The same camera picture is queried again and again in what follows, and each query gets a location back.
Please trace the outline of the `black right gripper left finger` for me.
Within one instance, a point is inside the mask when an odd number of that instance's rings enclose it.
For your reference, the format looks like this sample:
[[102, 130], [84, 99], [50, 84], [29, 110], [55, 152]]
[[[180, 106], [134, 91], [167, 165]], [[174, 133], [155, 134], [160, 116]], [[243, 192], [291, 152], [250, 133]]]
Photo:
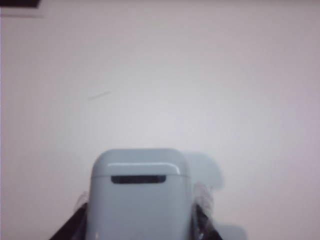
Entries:
[[88, 192], [76, 201], [72, 216], [54, 233], [50, 240], [84, 240], [87, 228]]

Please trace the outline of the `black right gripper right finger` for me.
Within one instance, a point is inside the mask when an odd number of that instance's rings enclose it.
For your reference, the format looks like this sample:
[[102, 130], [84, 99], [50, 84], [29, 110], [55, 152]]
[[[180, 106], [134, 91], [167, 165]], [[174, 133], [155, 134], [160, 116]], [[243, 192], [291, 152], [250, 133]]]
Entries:
[[193, 186], [193, 203], [191, 215], [192, 240], [222, 240], [214, 225], [214, 198], [210, 188], [201, 182]]

